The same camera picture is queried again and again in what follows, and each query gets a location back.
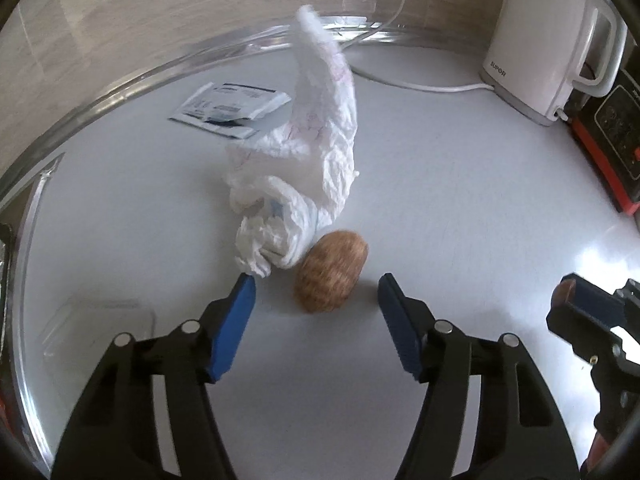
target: brown potato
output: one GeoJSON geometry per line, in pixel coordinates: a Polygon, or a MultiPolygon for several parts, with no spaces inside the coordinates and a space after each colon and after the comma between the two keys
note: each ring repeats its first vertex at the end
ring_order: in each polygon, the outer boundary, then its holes
{"type": "Polygon", "coordinates": [[[358,282],[369,246],[351,231],[334,231],[318,240],[293,286],[296,301],[308,312],[328,312],[347,300],[358,282]]]}

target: kettle base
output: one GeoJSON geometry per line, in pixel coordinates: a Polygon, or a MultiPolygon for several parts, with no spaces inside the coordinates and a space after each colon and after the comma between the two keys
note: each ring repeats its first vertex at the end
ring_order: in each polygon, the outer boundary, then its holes
{"type": "Polygon", "coordinates": [[[535,111],[529,105],[524,104],[520,99],[518,99],[515,95],[509,92],[504,86],[500,85],[493,77],[489,75],[489,73],[482,67],[480,69],[480,79],[485,83],[492,85],[494,87],[496,95],[498,95],[503,101],[507,104],[511,105],[511,107],[515,108],[525,117],[531,119],[537,124],[541,124],[542,126],[551,126],[555,123],[551,119],[545,117],[543,114],[535,111]]]}

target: electric kettle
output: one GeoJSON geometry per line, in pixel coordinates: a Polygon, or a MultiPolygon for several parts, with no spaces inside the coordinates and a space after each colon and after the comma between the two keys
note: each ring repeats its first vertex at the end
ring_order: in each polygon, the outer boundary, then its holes
{"type": "Polygon", "coordinates": [[[572,90],[605,96],[613,85],[625,46],[626,25],[606,0],[504,0],[482,79],[508,104],[533,121],[565,118],[572,90]],[[609,22],[594,77],[580,70],[598,15],[609,22]]]}

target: red and black device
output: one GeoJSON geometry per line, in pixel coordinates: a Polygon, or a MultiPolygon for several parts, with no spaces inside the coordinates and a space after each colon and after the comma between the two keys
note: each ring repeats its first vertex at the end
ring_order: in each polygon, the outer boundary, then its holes
{"type": "Polygon", "coordinates": [[[572,129],[598,170],[616,208],[640,208],[640,48],[604,98],[590,98],[572,129]]]}

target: white cable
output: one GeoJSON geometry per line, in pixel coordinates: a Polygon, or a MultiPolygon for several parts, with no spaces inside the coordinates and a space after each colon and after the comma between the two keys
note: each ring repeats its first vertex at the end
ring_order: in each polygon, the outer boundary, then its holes
{"type": "MultiPolygon", "coordinates": [[[[369,32],[363,32],[362,34],[360,34],[359,36],[356,36],[352,40],[346,41],[345,43],[342,44],[342,50],[345,50],[352,45],[360,43],[362,40],[366,40],[367,38],[370,38],[371,36],[379,32],[383,28],[391,25],[402,12],[402,8],[404,7],[405,1],[406,0],[400,0],[400,5],[398,6],[398,10],[396,10],[394,15],[390,19],[386,20],[386,22],[384,23],[381,23],[379,26],[377,26],[373,30],[370,30],[369,32]]],[[[371,72],[367,72],[366,70],[353,66],[352,64],[350,64],[350,67],[351,67],[351,71],[354,74],[365,77],[367,79],[371,79],[372,81],[389,85],[389,86],[395,86],[397,88],[407,88],[409,90],[418,90],[420,92],[453,93],[453,92],[466,92],[469,90],[478,90],[478,89],[492,90],[492,91],[494,90],[493,86],[486,83],[472,83],[469,85],[461,85],[461,86],[418,85],[415,83],[407,83],[405,81],[394,81],[390,79],[384,79],[380,76],[372,74],[371,72]]]]}

